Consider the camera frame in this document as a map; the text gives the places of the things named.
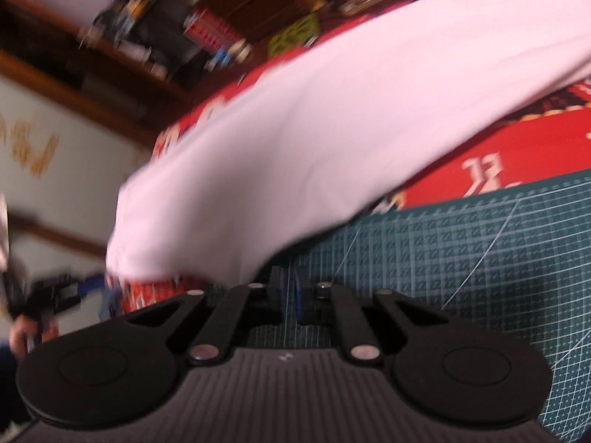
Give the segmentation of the person's left hand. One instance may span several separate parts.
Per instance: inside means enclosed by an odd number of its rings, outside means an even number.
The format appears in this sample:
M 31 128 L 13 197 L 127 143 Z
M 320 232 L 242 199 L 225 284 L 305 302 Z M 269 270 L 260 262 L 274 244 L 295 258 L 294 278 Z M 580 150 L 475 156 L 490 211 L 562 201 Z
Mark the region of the person's left hand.
M 22 360 L 28 354 L 29 341 L 41 337 L 47 342 L 59 336 L 59 326 L 55 319 L 48 320 L 45 325 L 20 315 L 12 324 L 9 335 L 9 347 L 17 360 Z

